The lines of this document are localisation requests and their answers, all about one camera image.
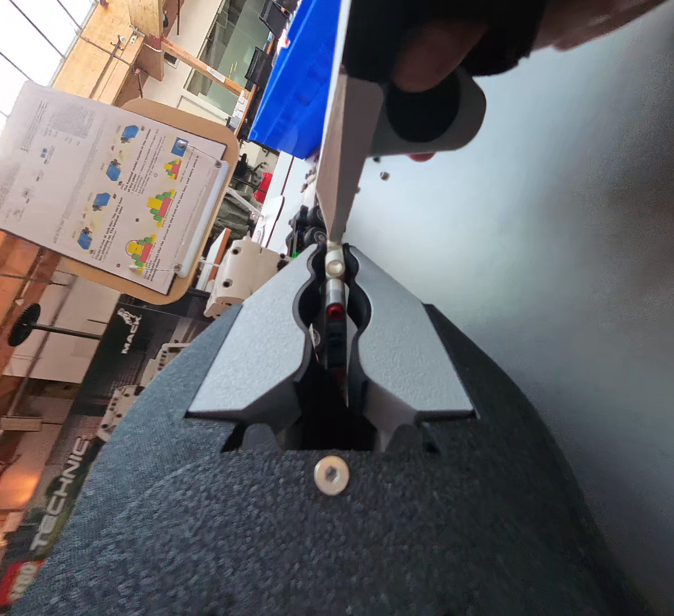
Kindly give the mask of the illustrated instruction sheet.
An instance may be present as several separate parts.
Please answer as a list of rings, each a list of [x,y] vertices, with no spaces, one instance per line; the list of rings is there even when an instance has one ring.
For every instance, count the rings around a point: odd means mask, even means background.
[[[26,81],[1,132],[1,230],[168,295],[226,176],[226,144]]]

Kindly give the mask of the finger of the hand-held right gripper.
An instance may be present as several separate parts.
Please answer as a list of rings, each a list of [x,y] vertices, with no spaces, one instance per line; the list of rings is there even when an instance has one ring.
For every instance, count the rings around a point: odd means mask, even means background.
[[[342,243],[384,103],[381,83],[358,78],[345,56],[348,37],[359,42],[358,21],[369,15],[373,1],[340,4],[316,182],[328,243]]]

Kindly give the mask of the dark lego set box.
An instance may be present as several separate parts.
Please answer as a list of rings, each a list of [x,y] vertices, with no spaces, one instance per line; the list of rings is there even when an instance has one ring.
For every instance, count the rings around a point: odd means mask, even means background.
[[[61,424],[37,492],[1,563],[1,614],[26,593],[51,556],[99,452],[145,387],[210,323],[194,294],[170,305],[122,297]]]

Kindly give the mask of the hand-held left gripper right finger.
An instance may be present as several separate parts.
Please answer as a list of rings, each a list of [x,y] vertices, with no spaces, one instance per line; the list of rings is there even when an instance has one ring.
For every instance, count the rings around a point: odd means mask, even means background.
[[[475,407],[426,306],[353,245],[347,315],[349,408],[386,449],[402,426],[464,420]]]

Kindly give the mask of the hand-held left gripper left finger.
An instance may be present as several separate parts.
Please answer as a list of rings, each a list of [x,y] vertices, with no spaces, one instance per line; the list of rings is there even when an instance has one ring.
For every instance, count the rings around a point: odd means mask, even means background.
[[[240,433],[263,425],[283,449],[305,449],[323,400],[309,326],[321,307],[323,247],[311,245],[234,309],[232,324],[187,410]]]

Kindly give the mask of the black mesh office chair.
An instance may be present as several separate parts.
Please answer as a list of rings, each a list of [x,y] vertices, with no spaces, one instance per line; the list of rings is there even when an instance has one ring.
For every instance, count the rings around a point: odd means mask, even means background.
[[[247,81],[245,88],[252,91],[253,87],[265,89],[273,67],[273,55],[256,47],[253,52],[248,70],[245,74]]]
[[[282,37],[289,22],[287,13],[273,0],[264,0],[259,19],[277,40]]]

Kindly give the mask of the black round-base stand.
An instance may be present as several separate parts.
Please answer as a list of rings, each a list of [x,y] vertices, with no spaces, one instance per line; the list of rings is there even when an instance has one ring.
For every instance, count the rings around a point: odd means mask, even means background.
[[[55,325],[41,324],[39,322],[40,314],[41,306],[39,303],[29,304],[29,306],[27,306],[21,312],[20,316],[14,321],[7,337],[7,344],[12,348],[18,347],[19,345],[23,344],[33,332],[58,334],[95,341],[102,339],[100,334],[81,332],[57,327]]]

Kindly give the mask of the blue plastic bin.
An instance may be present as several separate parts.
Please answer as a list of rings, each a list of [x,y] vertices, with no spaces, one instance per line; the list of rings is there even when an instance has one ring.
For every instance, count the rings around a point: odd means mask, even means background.
[[[306,159],[321,145],[341,0],[299,0],[249,140]]]

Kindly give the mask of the lego beam assembly with pins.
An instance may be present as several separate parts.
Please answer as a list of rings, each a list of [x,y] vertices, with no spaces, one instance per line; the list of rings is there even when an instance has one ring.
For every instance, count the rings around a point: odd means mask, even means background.
[[[319,290],[321,309],[311,326],[317,360],[332,376],[342,400],[348,404],[347,266],[343,247],[328,241],[324,281]]]

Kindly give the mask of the wooden clipboard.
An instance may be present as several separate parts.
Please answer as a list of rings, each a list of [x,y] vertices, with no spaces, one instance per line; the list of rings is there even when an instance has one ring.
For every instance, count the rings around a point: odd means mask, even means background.
[[[235,138],[234,133],[221,123],[191,115],[185,111],[147,98],[136,98],[127,101],[122,106],[122,109],[137,115],[142,115],[150,120],[169,125],[175,129],[185,130],[190,134],[194,134],[206,140],[215,141],[226,147],[223,156],[224,162],[227,163],[228,166],[221,168],[221,171],[224,172],[224,179],[220,184],[219,189],[216,191],[215,201],[208,211],[206,228],[198,238],[198,246],[193,261],[189,270],[186,271],[185,276],[179,276],[173,280],[171,290],[168,294],[162,294],[146,286],[134,283],[126,278],[104,272],[69,258],[61,258],[57,269],[64,270],[78,278],[88,280],[122,294],[127,294],[152,305],[168,305],[185,295],[187,290],[191,287],[192,280],[196,276],[201,253],[205,248],[210,227],[215,222],[220,202],[224,198],[226,189],[232,179],[234,161],[239,157],[239,142]]]

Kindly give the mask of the white and green lego truck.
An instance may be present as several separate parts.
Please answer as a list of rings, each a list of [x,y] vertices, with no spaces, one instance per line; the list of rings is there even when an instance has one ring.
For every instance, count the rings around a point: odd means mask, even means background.
[[[280,218],[282,198],[258,220],[254,232],[234,241],[215,275],[204,316],[217,319],[229,308],[240,305],[306,247],[325,243],[325,222],[319,204],[301,205],[289,219],[291,227],[282,250],[270,247],[271,234]]]

